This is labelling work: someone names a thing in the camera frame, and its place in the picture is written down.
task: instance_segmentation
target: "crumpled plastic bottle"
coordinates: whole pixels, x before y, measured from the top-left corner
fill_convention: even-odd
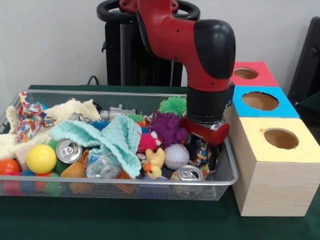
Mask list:
[[[85,170],[88,178],[101,179],[115,179],[120,172],[121,165],[111,152],[92,155]]]

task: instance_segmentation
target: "wire basket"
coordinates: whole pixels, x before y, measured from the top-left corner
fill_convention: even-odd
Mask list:
[[[70,99],[81,102],[93,99],[103,110],[122,105],[122,109],[136,109],[137,114],[151,115],[160,102],[170,96],[183,94],[88,92],[28,90],[30,103],[39,101],[48,108]],[[20,105],[16,96],[11,105]],[[0,132],[8,132],[5,114],[0,118]],[[219,148],[216,171],[205,181],[152,181],[137,179],[65,178],[0,175],[0,196],[108,198],[108,199],[166,199],[218,201],[238,179],[238,171],[228,138]],[[174,171],[163,166],[162,175],[170,178]]]

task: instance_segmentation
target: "yellow ball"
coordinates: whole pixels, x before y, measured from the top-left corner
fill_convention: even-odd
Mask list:
[[[50,146],[40,144],[29,150],[25,163],[35,174],[46,174],[56,166],[57,155]]]

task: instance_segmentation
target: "cream knitted cloth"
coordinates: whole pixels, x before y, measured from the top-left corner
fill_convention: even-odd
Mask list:
[[[81,103],[75,99],[71,99],[66,103],[56,105],[44,111],[49,117],[56,119],[54,125],[68,120],[72,113],[81,113],[86,118],[90,118],[93,121],[100,119],[100,115],[93,105],[93,100],[89,100]],[[33,138],[26,142],[19,143],[17,141],[17,110],[14,106],[9,106],[6,110],[6,118],[10,123],[10,131],[8,134],[0,134],[0,159],[14,158],[14,151],[24,148],[28,145],[42,144],[50,139],[49,132],[53,127],[42,127],[39,129]]]

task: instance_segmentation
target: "green spiky ball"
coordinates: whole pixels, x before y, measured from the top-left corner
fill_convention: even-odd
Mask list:
[[[160,113],[173,113],[180,118],[187,110],[187,99],[181,96],[170,96],[167,100],[160,103]]]
[[[59,143],[59,141],[51,139],[51,140],[47,143],[47,145],[49,145],[50,147],[52,147],[53,150],[56,150],[58,143]]]
[[[145,121],[145,117],[140,114],[130,113],[130,114],[128,114],[128,117],[131,118],[134,122],[144,122]]]
[[[50,177],[58,178],[59,175],[56,173],[51,173]],[[66,187],[63,185],[63,183],[58,181],[49,181],[45,185],[45,192],[50,197],[59,197],[65,191],[66,191]]]
[[[56,165],[54,167],[54,172],[58,175],[61,175],[64,170],[66,170],[70,164],[60,161],[59,159],[56,161]]]

